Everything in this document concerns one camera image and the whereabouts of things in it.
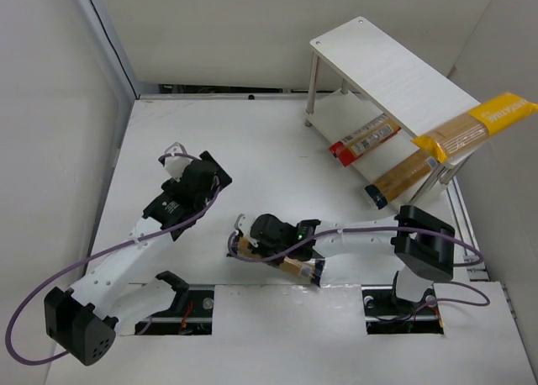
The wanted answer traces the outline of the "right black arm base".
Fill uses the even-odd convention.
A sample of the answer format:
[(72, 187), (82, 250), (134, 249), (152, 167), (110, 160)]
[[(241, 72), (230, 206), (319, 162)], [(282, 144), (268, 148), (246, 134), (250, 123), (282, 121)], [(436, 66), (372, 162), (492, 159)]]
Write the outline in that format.
[(426, 301), (435, 296), (430, 285), (418, 302), (396, 297), (393, 279), (391, 285), (361, 287), (365, 326), (369, 335), (443, 335), (439, 309)]

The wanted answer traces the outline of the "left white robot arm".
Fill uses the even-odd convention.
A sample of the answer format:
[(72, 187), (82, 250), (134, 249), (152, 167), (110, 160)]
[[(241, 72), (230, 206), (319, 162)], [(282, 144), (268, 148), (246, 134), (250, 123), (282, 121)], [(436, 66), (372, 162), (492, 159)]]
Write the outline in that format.
[(156, 274), (136, 290), (127, 287), (144, 266), (193, 227), (232, 182), (208, 151), (199, 156), (167, 152), (159, 161), (170, 177), (143, 210), (127, 245), (112, 251), (67, 290), (55, 287), (45, 296), (47, 335), (86, 367), (109, 351), (117, 335), (142, 319), (184, 308), (189, 285), (170, 271)]

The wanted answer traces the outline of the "blue spaghetti bag front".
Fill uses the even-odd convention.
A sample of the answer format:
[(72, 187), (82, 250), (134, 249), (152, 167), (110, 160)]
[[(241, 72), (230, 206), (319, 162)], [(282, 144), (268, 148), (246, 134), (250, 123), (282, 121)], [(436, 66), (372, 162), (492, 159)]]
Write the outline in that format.
[[(239, 258), (245, 258), (247, 261), (260, 261), (262, 259), (262, 256), (251, 251), (251, 244), (238, 231), (234, 231), (230, 235), (227, 245), (228, 257), (238, 256)], [(299, 261), (285, 256), (280, 261), (265, 261), (265, 264), (319, 287), (325, 267), (325, 259)]]

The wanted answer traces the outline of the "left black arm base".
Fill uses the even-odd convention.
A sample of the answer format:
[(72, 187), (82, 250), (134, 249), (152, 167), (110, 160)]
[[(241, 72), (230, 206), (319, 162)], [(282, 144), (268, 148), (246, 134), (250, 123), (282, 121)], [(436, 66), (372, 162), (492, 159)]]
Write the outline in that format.
[(166, 271), (157, 279), (170, 284), (175, 297), (168, 309), (154, 313), (134, 327), (135, 335), (211, 335), (213, 328), (214, 285), (191, 286)]

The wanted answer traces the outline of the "red spaghetti bag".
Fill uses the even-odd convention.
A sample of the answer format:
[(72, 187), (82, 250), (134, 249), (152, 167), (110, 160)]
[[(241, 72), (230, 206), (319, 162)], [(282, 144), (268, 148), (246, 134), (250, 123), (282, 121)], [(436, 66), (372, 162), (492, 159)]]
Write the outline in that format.
[(382, 113), (355, 132), (335, 142), (329, 152), (347, 167), (394, 137), (401, 127)]

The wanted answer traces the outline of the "dark blue spaghetti bag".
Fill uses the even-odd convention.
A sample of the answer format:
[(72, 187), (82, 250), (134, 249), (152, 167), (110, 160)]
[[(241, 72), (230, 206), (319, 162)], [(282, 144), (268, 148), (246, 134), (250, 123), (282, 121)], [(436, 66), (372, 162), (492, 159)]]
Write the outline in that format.
[(365, 186), (364, 191), (375, 207), (383, 209), (437, 166), (438, 161), (435, 158), (423, 150), (417, 150), (374, 183)]

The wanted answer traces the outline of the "yellow spaghetti bag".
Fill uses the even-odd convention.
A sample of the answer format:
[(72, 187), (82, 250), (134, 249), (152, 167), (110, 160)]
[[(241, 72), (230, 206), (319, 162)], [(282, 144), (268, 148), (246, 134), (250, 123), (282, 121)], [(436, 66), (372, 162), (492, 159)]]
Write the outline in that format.
[(412, 140), (439, 163), (468, 154), (482, 142), (537, 112), (537, 104), (505, 92)]

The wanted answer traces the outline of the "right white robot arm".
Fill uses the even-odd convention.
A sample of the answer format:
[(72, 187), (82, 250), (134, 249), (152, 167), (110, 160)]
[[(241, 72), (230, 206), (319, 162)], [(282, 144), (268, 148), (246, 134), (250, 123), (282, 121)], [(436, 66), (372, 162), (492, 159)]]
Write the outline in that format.
[(241, 255), (274, 267), (295, 265), (299, 276), (314, 280), (323, 276), (333, 257), (395, 257), (401, 264), (393, 281), (397, 300), (419, 303), (434, 283), (453, 278), (454, 228), (415, 206), (401, 207), (392, 219), (353, 224), (318, 219), (290, 224), (273, 214), (242, 215), (235, 228)]

